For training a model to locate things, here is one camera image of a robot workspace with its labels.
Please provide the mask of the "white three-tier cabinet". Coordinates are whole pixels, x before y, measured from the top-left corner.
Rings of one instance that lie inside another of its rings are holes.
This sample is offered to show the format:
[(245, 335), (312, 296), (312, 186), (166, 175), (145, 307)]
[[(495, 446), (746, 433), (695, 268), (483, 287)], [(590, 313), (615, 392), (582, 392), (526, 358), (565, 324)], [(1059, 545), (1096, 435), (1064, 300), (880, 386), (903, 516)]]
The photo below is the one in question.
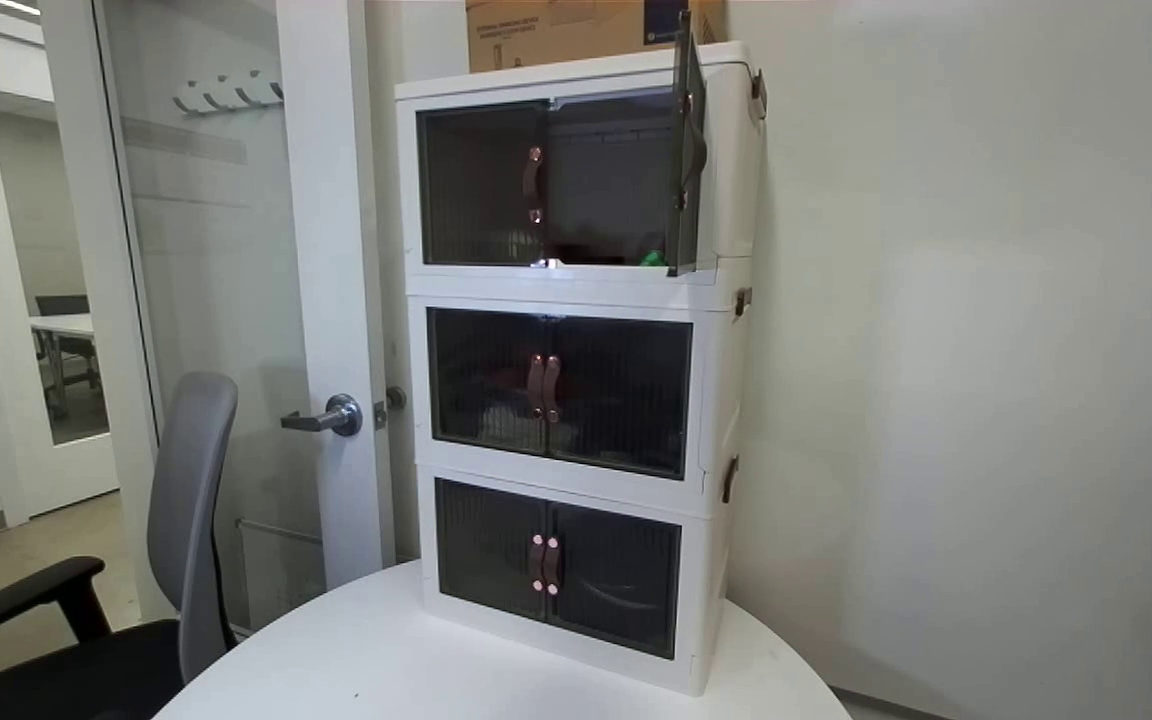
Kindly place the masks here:
[[(695, 260), (676, 222), (673, 43), (395, 91), (421, 580), (459, 624), (645, 684), (710, 679), (754, 327), (764, 75), (695, 43)], [(417, 116), (546, 99), (533, 265), (430, 265)]]

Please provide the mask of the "distant white table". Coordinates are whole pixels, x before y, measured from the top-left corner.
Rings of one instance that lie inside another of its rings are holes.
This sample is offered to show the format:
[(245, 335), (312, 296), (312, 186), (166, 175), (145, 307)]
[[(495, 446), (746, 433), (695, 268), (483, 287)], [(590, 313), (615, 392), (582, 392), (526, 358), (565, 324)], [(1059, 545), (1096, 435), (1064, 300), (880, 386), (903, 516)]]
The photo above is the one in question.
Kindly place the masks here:
[(84, 296), (40, 296), (29, 324), (37, 358), (46, 363), (46, 409), (53, 418), (70, 417), (70, 392), (78, 383), (104, 395), (97, 324)]

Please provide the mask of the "cardboard box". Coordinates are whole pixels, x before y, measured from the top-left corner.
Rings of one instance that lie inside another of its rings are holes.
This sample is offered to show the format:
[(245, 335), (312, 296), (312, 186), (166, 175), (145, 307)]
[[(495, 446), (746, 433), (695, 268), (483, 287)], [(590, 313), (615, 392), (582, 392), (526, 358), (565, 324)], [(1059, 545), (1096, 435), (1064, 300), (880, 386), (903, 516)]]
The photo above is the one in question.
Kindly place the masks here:
[(730, 0), (464, 0), (470, 67), (529, 67), (730, 37)]

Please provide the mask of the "wall coat hook rack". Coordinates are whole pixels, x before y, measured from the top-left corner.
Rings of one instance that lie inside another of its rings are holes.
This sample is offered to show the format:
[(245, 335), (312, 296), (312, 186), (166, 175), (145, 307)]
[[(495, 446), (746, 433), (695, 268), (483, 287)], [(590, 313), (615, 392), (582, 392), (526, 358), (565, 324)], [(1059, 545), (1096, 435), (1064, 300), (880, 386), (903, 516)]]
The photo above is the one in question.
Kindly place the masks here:
[(283, 104), (283, 82), (264, 67), (190, 75), (173, 104), (186, 116), (237, 116), (237, 110), (273, 110)]

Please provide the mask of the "white glass door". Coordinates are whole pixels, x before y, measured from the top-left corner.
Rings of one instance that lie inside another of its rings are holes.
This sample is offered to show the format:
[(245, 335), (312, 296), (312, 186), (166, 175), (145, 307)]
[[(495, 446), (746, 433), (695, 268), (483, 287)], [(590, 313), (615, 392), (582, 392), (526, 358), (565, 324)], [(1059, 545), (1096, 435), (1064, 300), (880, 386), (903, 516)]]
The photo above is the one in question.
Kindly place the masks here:
[[(252, 633), (395, 551), (363, 0), (40, 0), (129, 527), (173, 386), (242, 386), (218, 549)], [(273, 110), (186, 116), (264, 67)], [(292, 433), (348, 392), (357, 435)]]

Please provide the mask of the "tinted door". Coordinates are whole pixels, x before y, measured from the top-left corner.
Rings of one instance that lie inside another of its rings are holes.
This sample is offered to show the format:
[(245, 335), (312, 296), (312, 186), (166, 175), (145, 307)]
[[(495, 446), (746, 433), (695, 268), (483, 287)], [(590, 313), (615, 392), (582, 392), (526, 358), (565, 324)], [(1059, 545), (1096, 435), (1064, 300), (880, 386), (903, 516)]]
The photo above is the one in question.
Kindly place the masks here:
[(430, 108), (417, 116), (430, 265), (533, 265), (529, 158), (546, 142), (546, 99)]
[(710, 162), (705, 64), (695, 52), (690, 13), (676, 17), (673, 99), (676, 99), (676, 222), (673, 222), (670, 272), (686, 272), (695, 260), (702, 175)]

